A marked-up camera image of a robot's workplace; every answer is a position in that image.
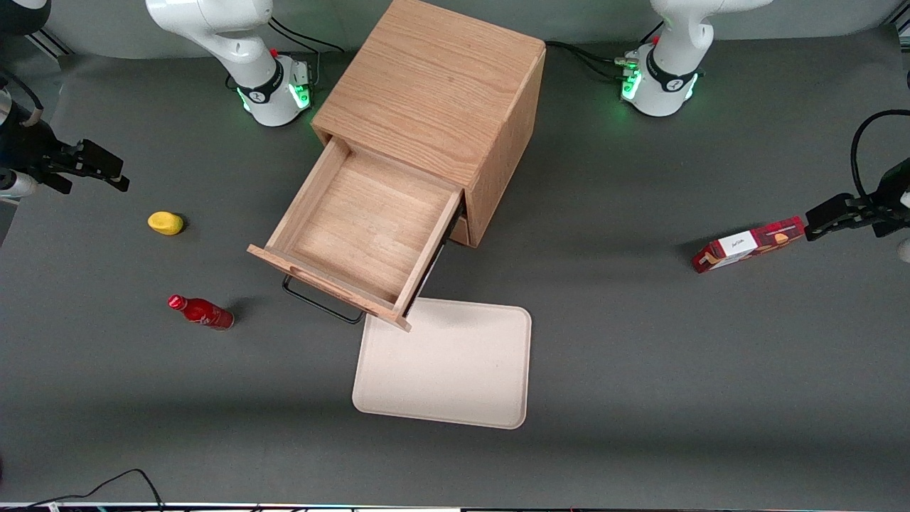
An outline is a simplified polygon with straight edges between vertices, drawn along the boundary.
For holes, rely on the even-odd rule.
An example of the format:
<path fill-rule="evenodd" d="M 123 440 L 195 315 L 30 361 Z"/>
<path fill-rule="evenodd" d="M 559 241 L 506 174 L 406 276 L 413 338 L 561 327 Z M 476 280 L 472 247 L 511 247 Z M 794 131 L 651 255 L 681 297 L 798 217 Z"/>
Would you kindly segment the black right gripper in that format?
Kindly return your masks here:
<path fill-rule="evenodd" d="M 123 159 L 91 140 L 80 140 L 72 146 L 74 159 L 69 149 L 45 121 L 29 127 L 14 119 L 2 123 L 2 168 L 42 177 L 45 187 L 61 194 L 69 194 L 73 184 L 59 173 L 100 179 L 120 192 L 128 191 L 130 181 L 122 174 Z"/>

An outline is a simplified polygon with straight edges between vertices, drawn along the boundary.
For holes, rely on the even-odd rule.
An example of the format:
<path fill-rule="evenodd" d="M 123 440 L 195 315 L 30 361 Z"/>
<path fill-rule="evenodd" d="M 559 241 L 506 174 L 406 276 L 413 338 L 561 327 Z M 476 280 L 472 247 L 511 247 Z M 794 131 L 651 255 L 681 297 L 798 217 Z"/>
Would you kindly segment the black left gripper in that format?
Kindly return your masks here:
<path fill-rule="evenodd" d="M 860 201 L 840 193 L 805 213 L 805 237 L 815 242 L 826 234 L 845 229 L 859 229 L 873 223 L 874 235 L 884 238 L 909 227 L 908 220 L 909 159 L 884 172 L 875 191 L 869 193 L 856 171 L 856 191 Z"/>

